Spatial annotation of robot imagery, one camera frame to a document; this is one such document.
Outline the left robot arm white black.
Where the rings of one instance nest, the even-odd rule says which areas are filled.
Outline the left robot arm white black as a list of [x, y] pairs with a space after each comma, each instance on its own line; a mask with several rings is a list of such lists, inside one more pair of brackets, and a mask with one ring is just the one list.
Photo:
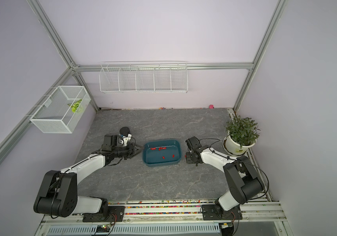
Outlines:
[[109, 150], [100, 149], [68, 168], [47, 172], [33, 205], [34, 212], [49, 215], [53, 219], [72, 214], [107, 219], [111, 215], [107, 199], [79, 196], [78, 184], [93, 172], [111, 166], [115, 158], [127, 160], [142, 150], [143, 146], [136, 143], [112, 147]]

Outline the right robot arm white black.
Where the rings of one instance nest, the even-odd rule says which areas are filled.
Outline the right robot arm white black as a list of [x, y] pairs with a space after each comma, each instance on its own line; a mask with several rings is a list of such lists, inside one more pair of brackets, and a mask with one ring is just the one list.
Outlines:
[[224, 173], [228, 190], [215, 202], [223, 211], [245, 204], [265, 188], [256, 166], [246, 156], [231, 157], [208, 147], [188, 151], [185, 157], [188, 164], [208, 164]]

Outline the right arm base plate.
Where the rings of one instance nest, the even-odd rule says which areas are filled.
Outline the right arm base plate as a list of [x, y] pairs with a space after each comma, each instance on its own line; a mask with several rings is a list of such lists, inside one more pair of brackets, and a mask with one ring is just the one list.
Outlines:
[[203, 215], [203, 220], [241, 220], [242, 213], [240, 207], [236, 206], [230, 210], [223, 210], [219, 205], [202, 205], [200, 213]]

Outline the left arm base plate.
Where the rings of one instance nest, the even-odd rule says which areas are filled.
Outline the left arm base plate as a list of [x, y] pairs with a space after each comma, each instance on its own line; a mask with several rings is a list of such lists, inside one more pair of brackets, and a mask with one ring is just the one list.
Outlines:
[[125, 207], [122, 205], [111, 205], [103, 208], [99, 213], [85, 213], [82, 221], [85, 223], [95, 222], [122, 222]]

